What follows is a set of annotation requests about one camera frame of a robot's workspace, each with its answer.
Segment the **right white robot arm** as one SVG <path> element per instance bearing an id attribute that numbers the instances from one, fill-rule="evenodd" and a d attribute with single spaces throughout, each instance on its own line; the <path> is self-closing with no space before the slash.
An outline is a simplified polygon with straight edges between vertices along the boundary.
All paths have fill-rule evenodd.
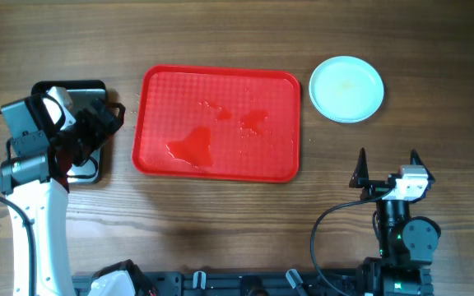
<path id="1" fill-rule="evenodd" d="M 360 188 L 360 199 L 374 203 L 373 229 L 379 256 L 367 257 L 356 271 L 358 295 L 432 295 L 428 266 L 433 262 L 441 228 L 433 220 L 411 216 L 410 205 L 421 201 L 435 183 L 415 150 L 404 164 L 384 181 L 369 178 L 362 149 L 349 186 Z"/>

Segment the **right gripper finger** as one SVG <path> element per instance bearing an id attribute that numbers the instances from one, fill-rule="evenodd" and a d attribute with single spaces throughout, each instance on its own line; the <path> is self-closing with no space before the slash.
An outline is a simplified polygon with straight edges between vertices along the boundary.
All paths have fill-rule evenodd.
<path id="1" fill-rule="evenodd" d="M 364 148 L 360 149 L 357 165 L 349 182 L 351 188 L 363 188 L 369 186 L 369 171 Z"/>
<path id="2" fill-rule="evenodd" d="M 427 166 L 423 163 L 423 161 L 421 160 L 421 158 L 420 158 L 419 154 L 417 153 L 416 149 L 411 150 L 410 164 L 422 166 L 423 169 L 425 170 L 426 174 L 427 174 L 428 182 L 429 183 L 435 183 L 435 177 L 428 170 Z"/>

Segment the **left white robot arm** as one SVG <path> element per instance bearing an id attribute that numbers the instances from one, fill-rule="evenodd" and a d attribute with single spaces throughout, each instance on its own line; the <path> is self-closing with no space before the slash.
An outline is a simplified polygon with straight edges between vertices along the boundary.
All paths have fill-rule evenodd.
<path id="1" fill-rule="evenodd" d="M 94 99 L 70 119 L 66 110 L 53 120 L 47 94 L 6 104 L 2 115 L 15 157 L 0 166 L 0 192 L 12 223 L 14 293 L 74 295 L 68 260 L 66 215 L 69 170 L 92 159 L 124 123 L 120 103 Z"/>

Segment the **white plate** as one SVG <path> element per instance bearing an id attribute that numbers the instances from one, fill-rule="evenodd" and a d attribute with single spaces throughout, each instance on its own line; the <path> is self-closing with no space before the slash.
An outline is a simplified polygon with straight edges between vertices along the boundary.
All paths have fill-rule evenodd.
<path id="1" fill-rule="evenodd" d="M 309 79 L 314 107 L 337 123 L 358 123 L 378 111 L 385 95 L 377 70 L 352 56 L 336 56 L 320 63 Z"/>

